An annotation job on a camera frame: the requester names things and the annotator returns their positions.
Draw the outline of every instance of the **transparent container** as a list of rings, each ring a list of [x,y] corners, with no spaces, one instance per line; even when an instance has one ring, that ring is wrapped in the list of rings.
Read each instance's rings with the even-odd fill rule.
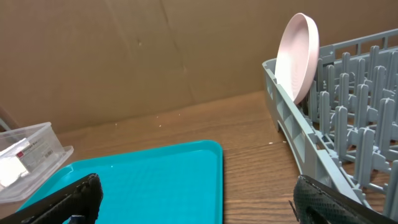
[[[49,122],[0,133],[0,203],[30,196],[72,153]]]

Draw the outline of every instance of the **brown background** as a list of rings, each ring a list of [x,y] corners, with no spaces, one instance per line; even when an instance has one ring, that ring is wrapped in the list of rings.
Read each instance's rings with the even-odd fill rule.
[[[1,116],[56,131],[262,89],[285,25],[321,45],[397,27],[398,1],[0,1]]]

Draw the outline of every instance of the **wooden table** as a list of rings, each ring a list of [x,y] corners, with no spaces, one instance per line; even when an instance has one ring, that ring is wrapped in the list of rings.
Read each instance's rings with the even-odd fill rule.
[[[225,223],[297,223],[288,200],[299,175],[285,137],[277,133],[264,92],[83,128],[58,135],[81,159],[212,139],[224,150]],[[0,205],[0,218],[22,202]]]

